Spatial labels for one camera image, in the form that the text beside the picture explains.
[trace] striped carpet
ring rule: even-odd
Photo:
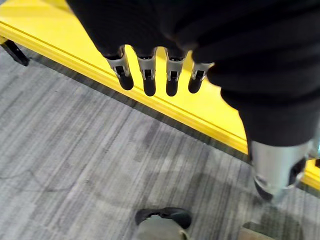
[[[193,213],[194,240],[320,238],[306,186],[262,203],[242,154],[30,50],[0,50],[0,240],[130,240],[135,211]]]

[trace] black shoe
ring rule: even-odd
[[[191,213],[179,207],[165,207],[162,209],[141,209],[135,214],[135,223],[139,225],[152,215],[158,215],[163,219],[172,219],[183,229],[191,225]]]

